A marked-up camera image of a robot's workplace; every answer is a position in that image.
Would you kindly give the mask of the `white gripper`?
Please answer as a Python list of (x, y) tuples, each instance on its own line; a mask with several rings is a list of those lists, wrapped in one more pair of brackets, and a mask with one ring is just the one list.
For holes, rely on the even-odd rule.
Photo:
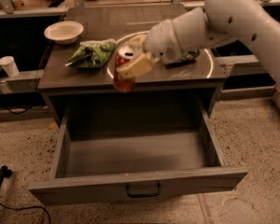
[[(135, 35), (128, 40), (128, 45), (134, 51), (150, 52), (153, 57), (163, 64), (177, 63), (182, 57), (172, 20), (162, 21), (153, 26), (148, 34)], [(134, 78), (148, 73), (154, 62), (150, 53), (141, 53), (116, 71), (122, 78)]]

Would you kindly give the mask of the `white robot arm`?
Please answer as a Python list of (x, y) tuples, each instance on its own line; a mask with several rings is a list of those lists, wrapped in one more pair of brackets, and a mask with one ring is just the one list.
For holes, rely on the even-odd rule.
[(117, 69), (121, 78), (141, 76), (154, 63), (177, 63), (194, 49), (220, 46), (231, 39), (244, 44), (280, 88), (280, 22), (256, 0), (204, 0), (204, 7), (165, 20), (147, 35), (125, 43), (133, 58)]

